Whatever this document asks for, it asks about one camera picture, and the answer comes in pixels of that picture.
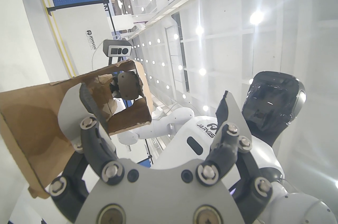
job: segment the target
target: white ceiling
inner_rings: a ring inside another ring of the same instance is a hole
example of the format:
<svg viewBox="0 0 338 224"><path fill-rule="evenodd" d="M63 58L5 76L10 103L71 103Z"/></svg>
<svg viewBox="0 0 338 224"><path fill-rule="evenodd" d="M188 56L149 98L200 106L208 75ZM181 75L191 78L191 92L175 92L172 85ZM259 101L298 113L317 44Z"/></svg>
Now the white ceiling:
<svg viewBox="0 0 338 224"><path fill-rule="evenodd" d="M257 10L264 19L253 26L250 16ZM167 16L132 40L140 44L132 58L143 59L152 93L167 105L190 102L201 114L213 115L225 90L241 107L249 79L260 71L298 77L307 102L275 149L279 147L287 179L338 214L338 1L189 0L179 12L190 92L178 70L183 64L180 39L173 37L179 30ZM200 36L199 25L204 28ZM200 68L206 69L205 76L199 74ZM204 105L209 111L203 111Z"/></svg>

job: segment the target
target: humanoid robot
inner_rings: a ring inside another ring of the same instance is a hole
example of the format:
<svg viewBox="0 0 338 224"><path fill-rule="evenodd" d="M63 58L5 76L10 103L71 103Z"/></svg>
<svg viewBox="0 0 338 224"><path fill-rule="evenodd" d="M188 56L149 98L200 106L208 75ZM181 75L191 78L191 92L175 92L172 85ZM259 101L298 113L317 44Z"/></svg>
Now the humanoid robot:
<svg viewBox="0 0 338 224"><path fill-rule="evenodd" d="M83 103L83 86L65 96L81 112L58 118L67 122L60 124L65 136L81 147L50 186L54 203L72 223L337 223L323 202L289 194L281 184L284 172L271 145L305 101L295 77L259 73L242 112L226 91L216 118L194 117L182 108L147 128L121 133L119 141L127 144L176 133L151 169L118 159L104 122L93 114L95 103ZM90 194L82 180L88 164L100 177Z"/></svg>

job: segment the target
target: ceiling light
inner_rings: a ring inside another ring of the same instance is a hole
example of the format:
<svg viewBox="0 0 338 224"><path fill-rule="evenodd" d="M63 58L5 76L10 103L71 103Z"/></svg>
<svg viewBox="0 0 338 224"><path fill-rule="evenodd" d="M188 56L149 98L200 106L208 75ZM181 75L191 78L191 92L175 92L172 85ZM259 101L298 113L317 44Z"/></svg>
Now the ceiling light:
<svg viewBox="0 0 338 224"><path fill-rule="evenodd" d="M206 74L206 70L204 68L201 68L199 70L200 75L204 76Z"/></svg>
<svg viewBox="0 0 338 224"><path fill-rule="evenodd" d="M262 22L264 15L261 11L254 12L250 17L250 24L258 25Z"/></svg>
<svg viewBox="0 0 338 224"><path fill-rule="evenodd" d="M202 35L204 33L204 28L202 26L196 27L196 34Z"/></svg>

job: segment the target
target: cardboard box on shelf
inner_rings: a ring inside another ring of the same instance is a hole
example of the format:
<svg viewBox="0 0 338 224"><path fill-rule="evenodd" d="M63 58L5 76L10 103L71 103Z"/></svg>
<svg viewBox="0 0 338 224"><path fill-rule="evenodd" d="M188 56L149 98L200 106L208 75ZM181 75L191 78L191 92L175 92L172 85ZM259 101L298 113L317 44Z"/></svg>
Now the cardboard box on shelf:
<svg viewBox="0 0 338 224"><path fill-rule="evenodd" d="M141 98L111 115L116 107L112 102L109 80L112 73L120 71L137 73ZM110 135L151 122L152 99L144 69L139 62L132 60L65 81L0 93L0 133L28 181L29 192L34 198L49 197L45 188L63 171L74 152L58 126L58 111L67 90L79 83L87 85L107 120Z"/></svg>

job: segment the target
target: cardboard flap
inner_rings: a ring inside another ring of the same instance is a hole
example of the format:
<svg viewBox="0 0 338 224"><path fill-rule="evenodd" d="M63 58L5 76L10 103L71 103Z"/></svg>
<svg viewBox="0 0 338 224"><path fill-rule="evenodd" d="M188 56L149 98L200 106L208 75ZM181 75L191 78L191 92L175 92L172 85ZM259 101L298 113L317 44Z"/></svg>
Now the cardboard flap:
<svg viewBox="0 0 338 224"><path fill-rule="evenodd" d="M116 113L108 120L109 134L118 134L123 131L135 128L135 123L138 126L149 124L151 122L151 114L148 111L147 102L144 98L135 100L132 106L128 109Z"/></svg>
<svg viewBox="0 0 338 224"><path fill-rule="evenodd" d="M58 112L66 92L85 83L92 88L91 95L102 114L109 116L116 106L109 89L111 77L103 75L130 70L139 74L144 98L135 100L131 107L108 120L108 131L114 134L151 122L151 94L138 62L122 61L69 80L0 93L0 132L33 197L49 196L45 188L63 171L74 153L58 125Z"/></svg>

